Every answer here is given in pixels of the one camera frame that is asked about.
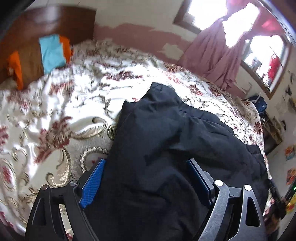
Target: pink curtain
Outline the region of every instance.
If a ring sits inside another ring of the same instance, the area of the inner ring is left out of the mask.
[[[262,7],[252,29],[245,32],[232,48],[228,48],[222,21],[245,8],[249,2],[250,0],[227,0],[227,15],[198,34],[178,61],[178,65],[206,78],[223,90],[232,87],[236,82],[245,40],[257,35],[284,33],[273,15]]]

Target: orange cloth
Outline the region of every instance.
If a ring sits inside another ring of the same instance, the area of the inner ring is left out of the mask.
[[[63,46],[64,57],[66,59],[66,62],[69,63],[70,58],[72,56],[72,51],[71,51],[71,47],[70,47],[70,40],[67,39],[66,37],[59,36],[59,42]]]
[[[20,57],[17,51],[14,51],[7,59],[8,68],[14,69],[16,82],[17,82],[17,89],[23,89],[23,81],[22,81],[22,69],[20,66]]]

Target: pink painted wall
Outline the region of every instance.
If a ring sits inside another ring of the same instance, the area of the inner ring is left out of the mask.
[[[106,38],[111,38],[118,45],[151,53],[157,58],[173,64],[176,64],[178,59],[168,58],[163,53],[163,47],[166,44],[176,45],[178,49],[184,52],[191,44],[190,41],[182,39],[177,34],[154,30],[154,28],[148,26],[123,23],[111,28],[95,24],[94,39],[104,40]],[[245,97],[245,93],[236,86],[232,87],[228,92],[242,99]]]

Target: window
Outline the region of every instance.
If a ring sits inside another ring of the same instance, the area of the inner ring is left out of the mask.
[[[174,23],[198,34],[225,14],[226,0],[185,0]],[[258,8],[249,3],[224,21],[222,24],[226,45],[234,46],[240,36],[252,28],[258,15]],[[255,36],[246,40],[241,66],[258,82],[269,98],[275,92],[284,72],[288,46],[288,41],[278,35]]]

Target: bed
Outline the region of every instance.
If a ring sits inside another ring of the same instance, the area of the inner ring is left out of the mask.
[[[50,16],[58,12],[61,17],[42,20],[41,16],[49,12]],[[81,17],[91,13],[92,18],[85,17],[84,24],[93,27],[92,10],[55,6],[25,12],[24,19],[52,26],[46,32],[43,30],[49,28],[39,28],[30,34],[32,37],[64,34],[74,44],[74,54],[69,64],[31,83],[26,90],[0,92],[0,219],[6,226],[24,235],[43,184],[61,187],[78,179],[98,157],[105,158],[116,136],[123,102],[139,101],[152,82],[171,86],[188,105],[217,115],[243,143],[258,145],[268,169],[259,114],[251,102],[230,96],[205,79],[151,54],[118,46],[111,40],[87,40],[92,38],[90,28],[86,31],[83,24],[72,21],[78,13]],[[24,22],[19,24],[14,24],[4,39],[5,54],[21,44],[8,44],[9,38],[24,34],[16,33],[17,29],[28,28]],[[71,237],[63,205],[60,211]]]

